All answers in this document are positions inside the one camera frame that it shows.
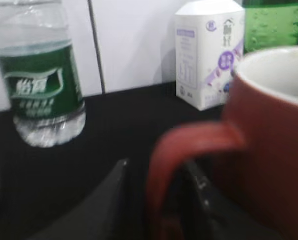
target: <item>green glass bottle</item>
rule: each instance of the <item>green glass bottle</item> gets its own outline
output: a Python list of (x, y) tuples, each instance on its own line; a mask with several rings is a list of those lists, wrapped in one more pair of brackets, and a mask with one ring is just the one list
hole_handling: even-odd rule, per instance
[(298, 0), (244, 0), (244, 52), (298, 43)]

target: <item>white carton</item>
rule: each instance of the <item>white carton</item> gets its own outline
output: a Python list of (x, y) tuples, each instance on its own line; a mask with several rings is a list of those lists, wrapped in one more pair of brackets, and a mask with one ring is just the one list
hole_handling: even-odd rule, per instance
[(175, 34), (177, 96), (199, 110), (224, 104), (243, 56), (244, 9), (233, 0), (188, 2)]

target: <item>carton logo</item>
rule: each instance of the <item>carton logo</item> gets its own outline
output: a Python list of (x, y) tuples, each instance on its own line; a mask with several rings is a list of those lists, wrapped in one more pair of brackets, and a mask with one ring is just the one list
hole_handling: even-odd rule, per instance
[(234, 26), (232, 19), (227, 19), (223, 23), (223, 46), (229, 47), (231, 46), (231, 34), (232, 34), (232, 27)]
[(214, 20), (210, 20), (209, 22), (207, 22), (206, 24), (206, 28), (209, 32), (214, 32), (217, 30), (217, 27), (215, 25), (215, 21)]

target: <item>black tabletop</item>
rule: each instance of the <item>black tabletop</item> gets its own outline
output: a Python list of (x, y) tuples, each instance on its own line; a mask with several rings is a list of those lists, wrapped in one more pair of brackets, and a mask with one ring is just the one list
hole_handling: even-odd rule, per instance
[[(132, 182), (143, 185), (150, 152), (161, 134), (178, 124), (217, 120), (222, 108), (196, 110), (175, 96), (174, 83), (85, 101), (81, 135), (46, 149), (26, 145), (15, 131), (12, 113), (0, 113), (0, 239), (25, 239), (49, 228), (93, 196), (121, 159), (135, 162)], [(143, 201), (136, 192), (131, 195)]]

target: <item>white wall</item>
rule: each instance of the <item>white wall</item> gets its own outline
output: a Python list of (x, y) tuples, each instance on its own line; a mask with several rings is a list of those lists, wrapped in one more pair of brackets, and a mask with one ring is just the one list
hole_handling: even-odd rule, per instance
[(174, 14), (192, 0), (92, 1), (107, 92), (175, 80)]
[[(94, 48), (87, 0), (63, 0), (70, 25), (81, 88), (85, 96), (101, 93), (101, 82)], [(0, 76), (0, 111), (10, 107)]]

